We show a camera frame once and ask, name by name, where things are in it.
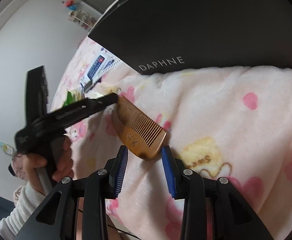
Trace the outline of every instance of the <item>fleece blanket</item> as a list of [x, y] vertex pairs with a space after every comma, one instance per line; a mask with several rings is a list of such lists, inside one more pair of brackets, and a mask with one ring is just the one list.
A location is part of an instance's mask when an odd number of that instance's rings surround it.
[[[67, 90], [100, 50], [86, 38], [69, 63], [52, 102]], [[118, 64], [87, 97], [110, 92], [128, 98], [169, 133], [167, 144], [186, 167], [205, 178], [229, 178], [275, 240], [292, 230], [292, 70], [273, 66], [188, 69], [142, 76]], [[114, 158], [121, 145], [113, 106], [68, 129], [75, 178]], [[140, 239], [177, 240], [184, 202], [171, 198], [160, 159], [129, 153], [122, 191], [107, 200], [107, 214]]]

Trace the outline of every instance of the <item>comb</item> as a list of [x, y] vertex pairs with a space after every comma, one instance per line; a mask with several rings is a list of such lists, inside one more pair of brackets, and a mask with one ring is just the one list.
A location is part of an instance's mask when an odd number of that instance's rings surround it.
[[125, 97], [119, 97], [112, 114], [118, 137], [137, 157], [155, 158], [164, 143], [166, 131]]

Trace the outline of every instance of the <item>metal screw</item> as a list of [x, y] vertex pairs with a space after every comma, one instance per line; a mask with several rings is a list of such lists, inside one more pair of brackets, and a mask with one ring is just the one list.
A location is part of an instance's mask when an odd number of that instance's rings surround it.
[[191, 175], [191, 174], [193, 174], [193, 171], [192, 170], [190, 170], [190, 169], [185, 169], [184, 171], [183, 171], [183, 173], [185, 174], [185, 175]]
[[105, 175], [106, 173], [107, 173], [107, 170], [105, 170], [105, 169], [100, 169], [97, 171], [98, 175]]
[[69, 182], [70, 182], [70, 177], [64, 177], [64, 178], [62, 178], [62, 183], [63, 184], [67, 184]]
[[225, 178], [225, 177], [221, 177], [221, 178], [219, 179], [219, 181], [220, 181], [221, 184], [227, 184], [227, 183], [228, 183], [228, 179]]

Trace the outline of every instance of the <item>hand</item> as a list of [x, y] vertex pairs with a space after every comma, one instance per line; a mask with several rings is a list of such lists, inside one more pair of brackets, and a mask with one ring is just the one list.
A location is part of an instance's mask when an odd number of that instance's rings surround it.
[[[53, 180], [59, 182], [65, 176], [73, 177], [74, 172], [71, 169], [73, 166], [73, 160], [71, 159], [71, 140], [65, 136], [64, 143], [62, 145], [63, 153], [56, 165], [57, 170], [54, 172]], [[33, 189], [45, 195], [44, 189], [37, 175], [36, 168], [46, 166], [46, 159], [38, 154], [29, 153], [23, 160], [23, 169], [28, 177], [28, 181]]]

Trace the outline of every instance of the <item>white sleeve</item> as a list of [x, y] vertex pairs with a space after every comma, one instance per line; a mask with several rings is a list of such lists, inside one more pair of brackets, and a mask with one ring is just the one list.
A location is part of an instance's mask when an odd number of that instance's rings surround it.
[[0, 235], [5, 240], [13, 240], [44, 198], [45, 196], [34, 190], [29, 183], [22, 187], [16, 208], [10, 216], [0, 220]]

